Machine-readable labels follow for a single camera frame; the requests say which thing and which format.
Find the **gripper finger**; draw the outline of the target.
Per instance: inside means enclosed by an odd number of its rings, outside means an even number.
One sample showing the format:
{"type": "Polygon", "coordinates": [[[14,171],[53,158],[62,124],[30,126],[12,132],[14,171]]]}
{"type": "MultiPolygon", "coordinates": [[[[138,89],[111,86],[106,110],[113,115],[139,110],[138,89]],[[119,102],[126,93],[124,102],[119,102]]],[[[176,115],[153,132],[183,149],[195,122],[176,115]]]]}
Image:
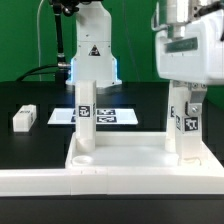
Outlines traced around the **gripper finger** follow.
{"type": "Polygon", "coordinates": [[[202,114],[202,104],[207,93],[207,86],[199,83],[189,83],[187,86],[187,99],[185,102],[185,114],[196,117],[202,114]]]}

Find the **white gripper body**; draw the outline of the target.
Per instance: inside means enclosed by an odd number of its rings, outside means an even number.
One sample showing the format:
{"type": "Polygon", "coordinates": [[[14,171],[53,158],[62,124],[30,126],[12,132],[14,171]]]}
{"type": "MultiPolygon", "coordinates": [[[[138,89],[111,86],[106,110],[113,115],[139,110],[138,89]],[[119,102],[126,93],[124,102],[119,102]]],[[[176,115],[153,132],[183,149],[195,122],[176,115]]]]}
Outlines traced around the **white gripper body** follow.
{"type": "Polygon", "coordinates": [[[155,36],[160,78],[224,85],[224,11],[218,10],[185,26],[185,36],[172,40],[166,30],[155,36]]]}

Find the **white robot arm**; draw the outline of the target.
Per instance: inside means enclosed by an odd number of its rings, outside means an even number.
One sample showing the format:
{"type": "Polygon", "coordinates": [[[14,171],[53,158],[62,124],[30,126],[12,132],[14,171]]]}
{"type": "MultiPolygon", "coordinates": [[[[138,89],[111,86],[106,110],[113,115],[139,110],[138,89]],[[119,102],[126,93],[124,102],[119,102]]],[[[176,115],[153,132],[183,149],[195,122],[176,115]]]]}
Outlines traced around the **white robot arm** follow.
{"type": "MultiPolygon", "coordinates": [[[[77,52],[68,83],[95,79],[102,88],[116,84],[110,14],[98,0],[76,7],[77,52]]],[[[184,85],[188,93],[182,110],[199,115],[206,87],[224,85],[224,0],[158,0],[151,27],[159,76],[184,85]]]]}

